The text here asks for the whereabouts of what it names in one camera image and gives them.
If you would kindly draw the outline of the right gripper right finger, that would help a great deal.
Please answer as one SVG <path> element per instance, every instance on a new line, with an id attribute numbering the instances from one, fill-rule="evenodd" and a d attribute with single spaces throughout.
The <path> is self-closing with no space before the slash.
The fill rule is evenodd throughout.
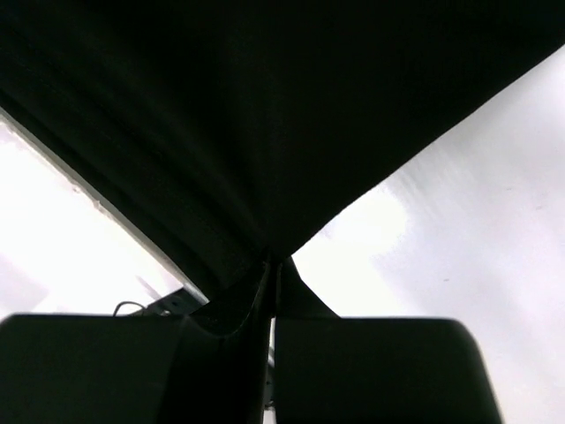
<path id="1" fill-rule="evenodd" d="M 446 318 L 342 318 L 277 271 L 275 418 L 280 423 L 499 423 L 473 335 Z"/>

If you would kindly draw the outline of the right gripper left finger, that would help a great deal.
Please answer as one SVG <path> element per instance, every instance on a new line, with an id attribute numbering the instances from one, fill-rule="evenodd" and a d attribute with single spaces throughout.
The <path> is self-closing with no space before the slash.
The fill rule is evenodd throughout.
<path id="1" fill-rule="evenodd" d="M 269 277 L 262 262 L 189 315 L 6 318 L 2 422 L 261 422 Z"/>

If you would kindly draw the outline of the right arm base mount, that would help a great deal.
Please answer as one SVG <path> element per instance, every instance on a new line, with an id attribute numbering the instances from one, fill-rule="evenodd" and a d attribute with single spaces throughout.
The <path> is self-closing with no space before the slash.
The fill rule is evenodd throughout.
<path id="1" fill-rule="evenodd" d="M 144 306 L 130 300 L 118 303 L 113 316 L 173 316 L 189 315 L 208 303 L 208 299 L 199 292 L 186 288 L 176 290 Z"/>

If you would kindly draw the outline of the black skirt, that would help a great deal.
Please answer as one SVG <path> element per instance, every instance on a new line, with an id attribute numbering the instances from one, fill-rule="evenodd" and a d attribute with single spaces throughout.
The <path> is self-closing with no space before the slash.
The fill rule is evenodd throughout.
<path id="1" fill-rule="evenodd" d="M 556 1 L 4 1 L 1 104 L 221 299 L 563 42 Z"/>

